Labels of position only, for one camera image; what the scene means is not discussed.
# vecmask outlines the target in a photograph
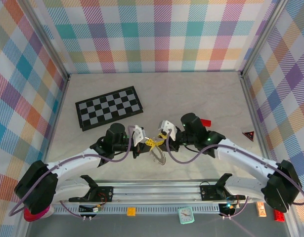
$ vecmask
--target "small clock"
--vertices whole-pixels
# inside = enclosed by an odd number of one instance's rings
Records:
[[[178,209],[178,215],[181,224],[189,224],[195,221],[191,207],[184,207]]]

